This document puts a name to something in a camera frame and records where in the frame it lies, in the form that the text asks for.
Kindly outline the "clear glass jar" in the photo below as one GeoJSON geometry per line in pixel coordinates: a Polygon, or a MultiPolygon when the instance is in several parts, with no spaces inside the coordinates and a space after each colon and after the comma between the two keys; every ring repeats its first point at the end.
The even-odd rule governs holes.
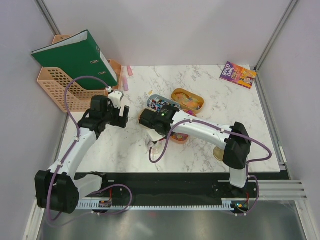
{"type": "Polygon", "coordinates": [[[164,148],[163,142],[164,142],[163,140],[151,141],[150,139],[146,139],[145,145],[148,150],[150,150],[151,148],[151,155],[155,156],[155,155],[160,155],[162,153],[164,148]]]}

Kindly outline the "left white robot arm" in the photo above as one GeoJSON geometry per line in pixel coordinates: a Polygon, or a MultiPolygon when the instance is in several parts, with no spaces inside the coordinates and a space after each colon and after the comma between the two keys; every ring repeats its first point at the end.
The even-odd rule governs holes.
{"type": "Polygon", "coordinates": [[[95,95],[90,108],[76,122],[76,132],[67,150],[48,170],[35,175],[35,191],[38,207],[71,214],[79,200],[91,194],[106,196],[110,185],[103,174],[91,172],[75,179],[78,167],[88,150],[95,144],[108,125],[125,128],[129,120],[129,106],[122,106],[123,92],[115,90],[107,96],[95,95]]]}

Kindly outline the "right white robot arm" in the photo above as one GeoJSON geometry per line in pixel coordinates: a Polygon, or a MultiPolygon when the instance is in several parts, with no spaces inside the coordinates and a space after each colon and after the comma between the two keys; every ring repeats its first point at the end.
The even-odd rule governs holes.
{"type": "Polygon", "coordinates": [[[221,125],[201,120],[171,105],[165,105],[160,111],[144,109],[139,123],[154,130],[161,137],[170,137],[174,133],[196,137],[223,151],[222,162],[229,167],[229,191],[235,197],[247,191],[247,160],[252,141],[242,123],[221,125]]]}

